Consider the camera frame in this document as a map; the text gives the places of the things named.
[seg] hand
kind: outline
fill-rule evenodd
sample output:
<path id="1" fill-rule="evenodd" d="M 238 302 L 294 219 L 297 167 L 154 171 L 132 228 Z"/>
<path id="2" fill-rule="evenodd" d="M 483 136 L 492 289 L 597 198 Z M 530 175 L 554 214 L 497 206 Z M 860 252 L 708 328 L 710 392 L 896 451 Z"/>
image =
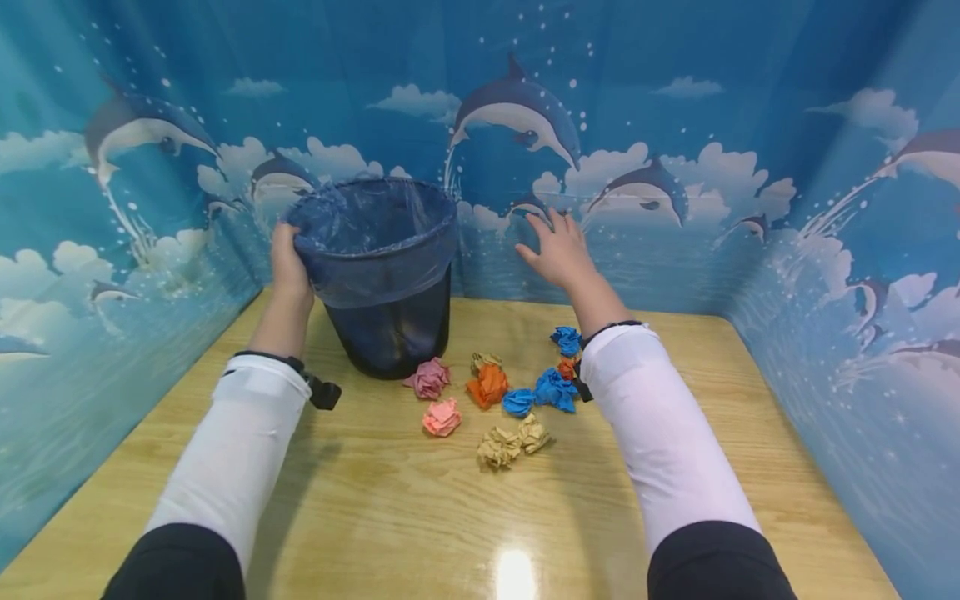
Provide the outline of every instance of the hand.
<path id="1" fill-rule="evenodd" d="M 291 296 L 301 300 L 310 299 L 313 289 L 306 276 L 303 262 L 294 250 L 294 235 L 299 229 L 286 223 L 278 223 L 270 249 L 270 262 L 274 269 L 274 294 Z"/>
<path id="2" fill-rule="evenodd" d="M 523 244 L 517 244 L 516 251 L 544 279 L 569 290 L 584 276 L 596 273 L 596 268 L 587 252 L 584 234 L 573 217 L 561 215 L 552 206 L 548 215 L 553 231 L 540 217 L 527 215 L 527 221 L 540 239 L 540 254 Z"/>

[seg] pink crumpled paper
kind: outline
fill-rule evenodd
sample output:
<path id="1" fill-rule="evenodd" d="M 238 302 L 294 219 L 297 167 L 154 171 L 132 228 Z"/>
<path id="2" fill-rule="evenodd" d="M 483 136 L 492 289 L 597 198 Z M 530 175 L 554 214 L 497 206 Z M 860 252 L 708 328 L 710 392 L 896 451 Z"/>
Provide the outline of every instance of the pink crumpled paper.
<path id="1" fill-rule="evenodd" d="M 436 400 L 444 386 L 450 383 L 450 369 L 437 357 L 417 367 L 417 372 L 403 380 L 403 385 L 413 388 L 417 397 Z"/>
<path id="2" fill-rule="evenodd" d="M 445 438 L 453 433 L 462 420 L 457 410 L 457 400 L 450 398 L 444 402 L 430 402 L 430 408 L 423 415 L 423 426 L 438 438 Z"/>

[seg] blue plastic liner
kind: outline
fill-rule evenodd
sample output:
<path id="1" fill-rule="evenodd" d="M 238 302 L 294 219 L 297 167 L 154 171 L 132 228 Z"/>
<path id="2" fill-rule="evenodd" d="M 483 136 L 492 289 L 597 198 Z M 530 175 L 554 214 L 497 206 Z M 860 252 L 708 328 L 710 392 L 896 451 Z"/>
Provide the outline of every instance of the blue plastic liner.
<path id="1" fill-rule="evenodd" d="M 457 250 L 457 205 L 403 178 L 326 185 L 285 221 L 317 296 L 331 308 L 403 300 L 438 283 Z"/>

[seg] person's left hand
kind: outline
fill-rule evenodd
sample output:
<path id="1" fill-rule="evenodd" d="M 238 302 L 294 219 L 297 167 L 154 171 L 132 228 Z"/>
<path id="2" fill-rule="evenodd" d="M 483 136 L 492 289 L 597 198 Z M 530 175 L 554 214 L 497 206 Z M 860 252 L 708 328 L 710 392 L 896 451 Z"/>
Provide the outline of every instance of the person's left hand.
<path id="1" fill-rule="evenodd" d="M 274 269 L 274 294 L 310 299 L 313 289 L 306 276 L 303 262 L 294 250 L 294 235 L 299 229 L 286 223 L 278 223 L 270 249 L 270 261 Z"/>

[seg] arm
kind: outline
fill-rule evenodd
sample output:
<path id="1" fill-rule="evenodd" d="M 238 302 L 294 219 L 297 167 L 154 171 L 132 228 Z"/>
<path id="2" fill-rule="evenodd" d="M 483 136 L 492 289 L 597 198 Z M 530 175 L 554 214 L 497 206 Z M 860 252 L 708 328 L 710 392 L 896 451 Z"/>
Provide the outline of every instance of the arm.
<path id="1" fill-rule="evenodd" d="M 792 598 L 736 474 L 660 337 L 646 325 L 610 326 L 633 315 L 597 273 L 573 219 L 553 209 L 549 216 L 552 231 L 528 216 L 540 254 L 522 245 L 517 251 L 567 292 L 588 340 L 581 376 L 611 425 L 639 500 L 652 555 L 650 597 Z M 719 532 L 716 523 L 722 524 Z M 730 542 L 738 545 L 718 564 L 716 552 Z M 772 587 L 751 584 L 753 563 L 745 569 L 732 563 L 742 559 L 745 547 L 776 580 Z M 704 570 L 709 562 L 713 570 Z M 686 571 L 671 570 L 677 565 Z M 689 570 L 697 566 L 696 573 Z M 725 571 L 739 573 L 747 586 L 736 593 L 743 595 L 718 595 L 724 588 L 717 578 Z M 691 588 L 695 581 L 705 587 Z"/>
<path id="2" fill-rule="evenodd" d="M 313 307 L 294 232 L 277 227 L 267 308 L 247 351 L 228 361 L 209 410 L 105 598 L 243 597 L 257 525 L 310 396 L 285 362 L 302 357 Z"/>

